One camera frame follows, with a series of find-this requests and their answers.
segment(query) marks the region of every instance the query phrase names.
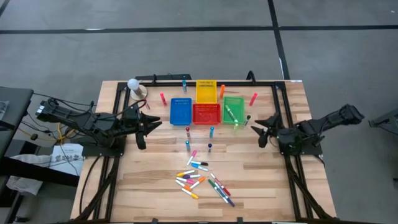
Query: gray floor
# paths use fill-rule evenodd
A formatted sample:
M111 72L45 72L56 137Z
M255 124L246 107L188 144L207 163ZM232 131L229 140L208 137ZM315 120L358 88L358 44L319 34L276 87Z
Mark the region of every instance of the gray floor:
M280 26L398 24L396 1L274 2ZM267 1L11 0L0 18L0 29L222 25L270 26ZM356 105L366 119L398 107L398 30L281 35L291 79L304 81L314 118L345 103ZM103 80L136 75L238 79L253 70L257 79L282 78L272 31L0 35L0 68L1 85L80 102L96 101ZM33 98L31 113L40 100ZM392 176L398 172L398 138L365 121L328 131L322 146L338 216L396 223L398 190ZM31 214L31 223L66 220L73 193L54 196L24 201L21 213ZM6 212L0 210L0 221Z

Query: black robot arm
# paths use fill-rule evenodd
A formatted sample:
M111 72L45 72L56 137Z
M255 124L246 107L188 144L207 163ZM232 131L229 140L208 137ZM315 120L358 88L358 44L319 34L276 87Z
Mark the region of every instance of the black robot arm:
M334 111L320 119L310 119L294 124L293 128L285 128L282 124L282 118L275 114L265 120L256 120L267 129L261 129L251 126L255 132L260 135L259 147L265 147L267 138L276 137L278 139L281 152L290 155L301 153L302 147L306 142L311 142L317 146L324 138L322 133L339 125L359 124L364 116L352 105L344 105L337 111Z
M50 123L62 123L92 138L94 141L79 142L83 146L101 146L112 148L115 138L136 134L139 149L146 149L144 136L162 124L156 116L139 112L137 103L124 110L123 118L109 113L93 113L90 109L76 112L59 105L55 99L42 101L36 112L37 119Z

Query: wooden tabletop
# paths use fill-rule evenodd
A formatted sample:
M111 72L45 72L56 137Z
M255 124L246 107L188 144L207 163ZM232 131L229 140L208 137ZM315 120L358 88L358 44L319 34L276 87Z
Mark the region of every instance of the wooden tabletop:
M117 81L103 82L96 112L112 113L117 83ZM286 87L294 122L310 119L303 83L286 81ZM243 217L244 221L294 220L284 159L272 144L268 144L264 149L258 147L258 136L250 128L250 125L259 126L254 120L266 119L275 113L270 87L226 87L224 95L243 97L245 113L252 117L249 124L246 127L241 126L235 134L233 134L233 125L219 124L215 126L214 138L210 139L209 126L198 126L193 123L190 125L191 151L196 149L198 153L195 160L208 162L210 170L196 171L206 177L205 182L193 189L193 192L199 196L198 200L182 192L181 186L175 183L177 173L190 170L192 167L186 166L190 157L185 147L186 127L173 126L169 123L170 99L191 97L194 103L195 88L188 87L186 95L182 87L147 89L149 92L147 100L151 110L144 107L142 111L145 114L160 116L163 124L146 138L146 150L137 148L135 135L127 137L125 153L120 160L118 170L112 222L149 222L152 218L158 218L160 222L233 222L236 221L236 217ZM164 93L168 102L166 107L159 97L160 92ZM254 105L249 106L254 92L258 93L258 97ZM281 110L284 112L280 93L279 100ZM213 145L211 153L207 153L208 143ZM94 159L88 158L84 161L71 218L78 216L81 189ZM302 156L302 160L309 191L327 213L335 216L322 163L313 156ZM102 161L101 158L97 162L88 179L83 208L97 191ZM224 203L211 188L207 182L207 179L211 178L211 172L231 192L235 207ZM305 217L302 194L299 189L297 192L301 213ZM107 195L108 192L103 197L100 217L104 217Z

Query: gray cloth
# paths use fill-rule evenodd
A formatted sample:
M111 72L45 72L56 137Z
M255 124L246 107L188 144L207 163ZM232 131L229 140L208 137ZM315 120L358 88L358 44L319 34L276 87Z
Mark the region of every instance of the gray cloth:
M51 156L36 156L33 154L23 154L11 157L11 159L17 159L22 162L29 164L35 164L41 167L48 167L51 163ZM23 177L10 176L7 187L11 190L17 190L21 193L28 192L33 195L37 195L43 182Z

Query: pink marker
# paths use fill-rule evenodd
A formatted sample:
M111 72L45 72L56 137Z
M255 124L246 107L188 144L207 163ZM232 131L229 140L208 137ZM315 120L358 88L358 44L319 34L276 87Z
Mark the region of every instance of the pink marker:
M160 93L160 97L162 98L163 105L167 106L167 102L166 102L166 99L164 98L163 93Z
M181 177L177 177L177 180L182 181L182 182L186 182L188 184L193 184L194 183L193 180L187 180L187 179L184 179L184 178L181 178Z
M257 93L254 93L254 94L253 94L253 97L251 98L251 101L250 101L249 106L252 106L252 105L253 105L254 100L256 99L256 97L257 97Z
M196 154L197 154L197 151L194 150L193 153L192 153L192 155L191 155L191 157L189 157L189 160L188 160L188 162L187 162L187 166L189 166L189 163L191 163L192 159L195 157Z

